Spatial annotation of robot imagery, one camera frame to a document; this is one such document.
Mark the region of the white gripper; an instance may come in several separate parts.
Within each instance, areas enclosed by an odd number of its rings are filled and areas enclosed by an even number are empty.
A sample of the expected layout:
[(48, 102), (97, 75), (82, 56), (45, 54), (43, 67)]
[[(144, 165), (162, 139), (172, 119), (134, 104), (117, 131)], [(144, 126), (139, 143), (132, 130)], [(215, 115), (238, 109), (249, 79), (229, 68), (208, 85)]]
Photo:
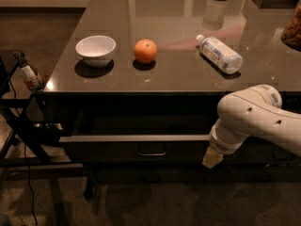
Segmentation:
[(235, 153), (247, 138), (247, 134), (230, 128), (218, 119), (211, 129), (209, 147), (203, 157), (202, 165), (212, 169), (223, 160), (223, 155)]

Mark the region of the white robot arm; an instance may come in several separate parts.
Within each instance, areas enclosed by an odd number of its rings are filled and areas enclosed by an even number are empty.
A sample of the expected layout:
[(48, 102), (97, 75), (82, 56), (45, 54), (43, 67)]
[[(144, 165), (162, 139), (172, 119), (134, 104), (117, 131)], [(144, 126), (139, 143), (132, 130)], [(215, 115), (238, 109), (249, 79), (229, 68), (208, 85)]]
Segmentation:
[(217, 105), (218, 120), (209, 135), (202, 165), (212, 169), (235, 153), (248, 137), (270, 141), (301, 155), (301, 115), (282, 108), (279, 92), (258, 85), (224, 96)]

